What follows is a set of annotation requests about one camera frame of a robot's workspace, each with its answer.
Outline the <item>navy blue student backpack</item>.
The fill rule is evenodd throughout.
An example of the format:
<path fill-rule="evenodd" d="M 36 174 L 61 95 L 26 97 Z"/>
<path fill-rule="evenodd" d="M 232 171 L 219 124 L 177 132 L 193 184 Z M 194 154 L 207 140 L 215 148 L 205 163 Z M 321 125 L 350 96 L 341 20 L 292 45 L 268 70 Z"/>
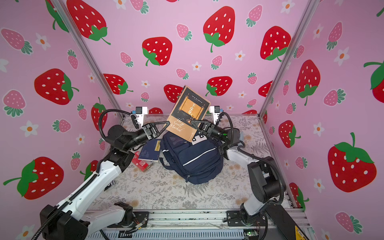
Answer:
<path fill-rule="evenodd" d="M 175 171 L 186 182 L 194 185 L 207 183 L 221 173 L 224 158 L 220 154 L 221 141 L 195 134 L 191 142 L 171 133 L 161 140 L 163 167 Z"/>

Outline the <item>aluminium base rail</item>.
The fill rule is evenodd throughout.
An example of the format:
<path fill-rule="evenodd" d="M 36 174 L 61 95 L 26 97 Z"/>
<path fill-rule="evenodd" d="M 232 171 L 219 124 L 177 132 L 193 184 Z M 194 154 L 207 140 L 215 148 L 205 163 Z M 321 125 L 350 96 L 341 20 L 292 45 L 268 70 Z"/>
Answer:
<path fill-rule="evenodd" d="M 87 211 L 83 220 L 103 211 Z M 301 210 L 286 210 L 309 240 L 316 235 Z M 132 220 L 109 225 L 87 240 L 286 240 L 267 213 L 245 226 L 237 210 L 136 210 Z"/>

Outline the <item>red card pack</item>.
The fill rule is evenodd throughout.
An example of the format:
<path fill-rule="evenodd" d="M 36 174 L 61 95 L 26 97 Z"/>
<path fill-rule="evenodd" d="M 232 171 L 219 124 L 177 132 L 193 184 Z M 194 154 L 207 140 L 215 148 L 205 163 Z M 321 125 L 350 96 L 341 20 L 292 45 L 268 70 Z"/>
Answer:
<path fill-rule="evenodd" d="M 144 160 L 139 160 L 139 155 L 140 152 L 136 151 L 135 156 L 132 159 L 132 164 L 135 165 L 142 172 L 146 172 L 152 166 L 152 163 L 147 163 Z"/>

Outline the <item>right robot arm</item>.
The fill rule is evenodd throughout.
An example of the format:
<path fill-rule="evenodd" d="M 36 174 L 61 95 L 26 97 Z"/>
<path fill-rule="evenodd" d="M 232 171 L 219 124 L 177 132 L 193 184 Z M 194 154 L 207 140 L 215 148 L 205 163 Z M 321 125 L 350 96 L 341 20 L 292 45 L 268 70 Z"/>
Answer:
<path fill-rule="evenodd" d="M 286 186 L 272 157 L 257 157 L 245 151 L 241 131 L 234 127 L 229 114 L 219 114 L 216 123 L 207 120 L 191 120 L 199 134 L 212 140 L 219 140 L 220 154 L 229 161 L 248 168 L 252 195 L 240 207 L 238 219 L 245 226 L 251 226 L 256 218 L 266 212 L 270 205 L 281 205 Z"/>

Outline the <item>dark blue notebook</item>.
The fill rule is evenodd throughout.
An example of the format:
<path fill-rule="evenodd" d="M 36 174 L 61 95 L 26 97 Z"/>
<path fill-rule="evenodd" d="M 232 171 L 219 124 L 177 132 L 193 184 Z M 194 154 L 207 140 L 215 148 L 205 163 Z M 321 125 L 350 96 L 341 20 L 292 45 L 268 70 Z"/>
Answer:
<path fill-rule="evenodd" d="M 161 139 L 148 141 L 139 154 L 139 160 L 158 162 L 161 152 Z"/>

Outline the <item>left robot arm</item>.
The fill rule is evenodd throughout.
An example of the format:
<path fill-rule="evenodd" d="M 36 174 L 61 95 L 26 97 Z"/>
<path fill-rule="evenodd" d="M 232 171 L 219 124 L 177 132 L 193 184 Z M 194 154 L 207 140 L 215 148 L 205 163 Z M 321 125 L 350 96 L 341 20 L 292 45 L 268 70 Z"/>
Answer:
<path fill-rule="evenodd" d="M 47 205 L 40 212 L 42 224 L 33 235 L 34 240 L 40 236 L 45 240 L 84 240 L 92 233 L 124 219 L 129 212 L 126 204 L 107 209 L 87 221 L 82 218 L 107 185 L 131 164 L 135 156 L 133 149 L 156 139 L 170 125 L 169 121 L 162 121 L 140 127 L 135 117 L 132 117 L 132 122 L 137 129 L 135 132 L 129 132 L 121 125 L 114 125 L 105 134 L 102 126 L 99 126 L 102 139 L 111 146 L 109 153 L 98 162 L 90 177 L 67 198 L 56 206 Z"/>

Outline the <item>brown book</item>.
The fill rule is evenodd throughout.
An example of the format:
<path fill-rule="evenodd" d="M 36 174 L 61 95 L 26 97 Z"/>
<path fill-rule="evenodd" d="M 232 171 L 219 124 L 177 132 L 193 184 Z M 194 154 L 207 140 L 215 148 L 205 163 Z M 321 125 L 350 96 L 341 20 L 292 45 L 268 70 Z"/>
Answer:
<path fill-rule="evenodd" d="M 184 86 L 167 119 L 170 123 L 167 131 L 192 142 L 197 132 L 197 127 L 192 125 L 192 120 L 203 120 L 210 105 L 211 103 L 207 99 L 188 86 Z"/>

